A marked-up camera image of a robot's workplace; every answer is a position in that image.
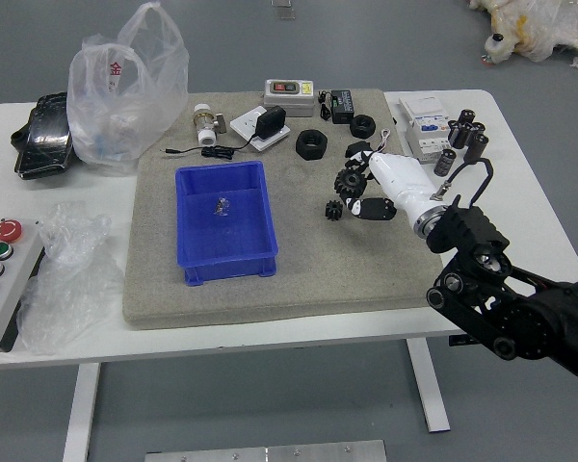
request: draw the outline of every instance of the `white plush toy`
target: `white plush toy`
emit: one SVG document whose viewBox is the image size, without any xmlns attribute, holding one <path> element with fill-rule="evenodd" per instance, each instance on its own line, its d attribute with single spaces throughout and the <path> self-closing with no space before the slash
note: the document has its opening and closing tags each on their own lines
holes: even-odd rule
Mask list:
<svg viewBox="0 0 578 462">
<path fill-rule="evenodd" d="M 469 0 L 469 8 L 490 13 L 489 64 L 501 63 L 513 52 L 542 61 L 557 46 L 578 51 L 578 0 Z M 573 66 L 578 67 L 578 58 Z"/>
</svg>

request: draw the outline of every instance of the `green button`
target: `green button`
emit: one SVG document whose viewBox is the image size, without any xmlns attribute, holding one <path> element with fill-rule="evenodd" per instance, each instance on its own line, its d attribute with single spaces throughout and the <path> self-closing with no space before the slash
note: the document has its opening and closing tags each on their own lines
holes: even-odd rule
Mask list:
<svg viewBox="0 0 578 462">
<path fill-rule="evenodd" d="M 6 260 L 13 253 L 13 248 L 10 244 L 0 243 L 0 260 Z"/>
</svg>

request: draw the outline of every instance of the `metal plate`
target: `metal plate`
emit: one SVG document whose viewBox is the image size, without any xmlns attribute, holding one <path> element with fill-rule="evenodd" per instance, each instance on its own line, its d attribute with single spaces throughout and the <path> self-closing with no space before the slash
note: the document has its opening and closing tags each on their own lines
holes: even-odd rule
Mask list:
<svg viewBox="0 0 578 462">
<path fill-rule="evenodd" d="M 372 440 L 149 453 L 144 462 L 386 462 L 386 459 L 383 441 Z"/>
</svg>

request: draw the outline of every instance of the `gray felt mat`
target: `gray felt mat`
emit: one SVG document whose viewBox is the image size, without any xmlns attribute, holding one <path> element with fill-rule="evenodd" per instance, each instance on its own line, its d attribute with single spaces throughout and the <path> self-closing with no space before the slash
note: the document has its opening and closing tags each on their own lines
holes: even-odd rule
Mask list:
<svg viewBox="0 0 578 462">
<path fill-rule="evenodd" d="M 352 90 L 356 114 L 377 123 L 368 141 L 380 142 L 382 128 L 392 129 L 385 152 L 401 153 L 392 116 L 379 90 Z M 227 161 L 202 158 L 198 151 L 180 157 L 162 152 L 197 145 L 193 108 L 207 103 L 228 122 L 262 105 L 262 95 L 246 93 L 191 94 L 184 114 L 143 155 L 133 210 L 126 266 L 123 314 L 142 329 L 272 321 L 315 315 L 426 306 L 425 293 L 441 271 L 399 212 L 391 221 L 366 221 L 345 209 L 338 221 L 325 218 L 325 206 L 338 199 L 333 183 L 345 164 L 345 150 L 358 141 L 348 125 L 314 117 L 287 118 L 288 138 L 259 153 L 252 146 L 233 162 L 260 160 L 278 242 L 277 273 L 207 281 L 190 287 L 176 264 L 174 173 L 179 167 Z M 300 131 L 315 128 L 328 137 L 322 160 L 304 161 L 295 151 Z M 235 132 L 219 135 L 219 143 L 240 146 Z M 370 182 L 364 196 L 381 196 Z"/>
</svg>

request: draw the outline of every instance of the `white electrical box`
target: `white electrical box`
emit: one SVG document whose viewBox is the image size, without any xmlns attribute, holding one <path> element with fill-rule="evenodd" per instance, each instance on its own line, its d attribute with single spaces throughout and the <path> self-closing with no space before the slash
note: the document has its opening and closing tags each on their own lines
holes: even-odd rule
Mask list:
<svg viewBox="0 0 578 462">
<path fill-rule="evenodd" d="M 315 88 L 311 80 L 266 80 L 263 107 L 280 106 L 288 117 L 312 117 L 315 113 Z"/>
<path fill-rule="evenodd" d="M 450 117 L 435 96 L 409 96 L 400 103 L 408 117 L 405 138 L 413 157 L 421 164 L 435 163 L 450 148 Z"/>
</svg>

